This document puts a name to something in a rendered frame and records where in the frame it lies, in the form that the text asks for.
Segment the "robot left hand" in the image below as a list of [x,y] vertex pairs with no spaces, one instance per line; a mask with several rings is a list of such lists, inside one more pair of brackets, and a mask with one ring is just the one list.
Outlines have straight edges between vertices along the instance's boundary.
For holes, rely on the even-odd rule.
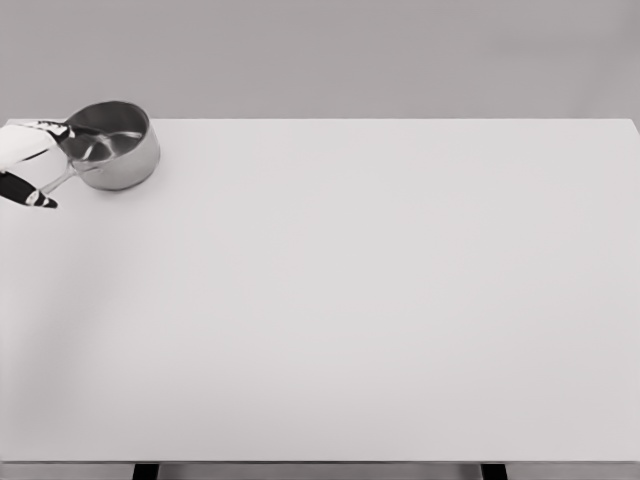
[[33,160],[75,137],[67,123],[33,120],[0,128],[0,197],[16,204],[56,209],[58,203],[41,189],[10,172],[15,165]]

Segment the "steel saucepan with long handle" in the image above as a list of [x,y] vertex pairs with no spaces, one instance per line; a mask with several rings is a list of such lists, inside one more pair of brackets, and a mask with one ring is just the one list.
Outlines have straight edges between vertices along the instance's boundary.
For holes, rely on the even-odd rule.
[[91,104],[65,123],[73,131],[60,145],[66,166],[60,176],[40,188],[47,196],[73,177],[96,190],[127,190],[146,181],[160,162],[160,143],[151,120],[134,103]]

